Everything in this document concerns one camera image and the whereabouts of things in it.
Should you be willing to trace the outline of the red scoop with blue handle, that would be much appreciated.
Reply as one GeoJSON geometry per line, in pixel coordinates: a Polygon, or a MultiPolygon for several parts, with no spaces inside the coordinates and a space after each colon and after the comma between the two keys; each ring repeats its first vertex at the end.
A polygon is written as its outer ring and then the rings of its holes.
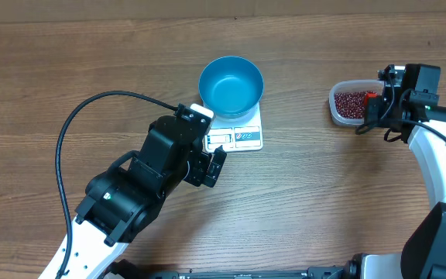
{"type": "Polygon", "coordinates": [[[376,98],[377,96],[378,96],[378,94],[375,93],[374,91],[368,91],[368,92],[365,94],[365,97],[364,97],[364,100],[363,100],[363,105],[364,105],[364,106],[367,106],[368,103],[369,103],[369,99],[370,99],[370,98],[376,98]]]}

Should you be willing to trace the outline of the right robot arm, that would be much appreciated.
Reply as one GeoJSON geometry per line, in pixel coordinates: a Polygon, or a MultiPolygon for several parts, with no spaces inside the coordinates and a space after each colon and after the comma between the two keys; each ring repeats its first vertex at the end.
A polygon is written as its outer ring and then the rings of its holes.
{"type": "Polygon", "coordinates": [[[426,64],[393,64],[379,71],[381,95],[365,97],[362,135],[384,128],[386,142],[408,145],[420,166],[431,210],[400,253],[361,254],[348,278],[446,279],[446,107],[437,93],[441,69],[426,64]]]}

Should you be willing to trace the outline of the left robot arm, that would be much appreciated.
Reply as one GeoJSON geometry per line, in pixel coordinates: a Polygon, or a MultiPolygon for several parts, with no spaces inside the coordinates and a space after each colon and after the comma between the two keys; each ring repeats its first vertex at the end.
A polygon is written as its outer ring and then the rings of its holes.
{"type": "Polygon", "coordinates": [[[122,155],[88,183],[71,223],[72,235],[63,239],[41,276],[100,277],[157,218],[180,182],[214,187],[226,154],[223,149],[203,151],[212,120],[191,112],[152,123],[141,150],[122,155]]]}

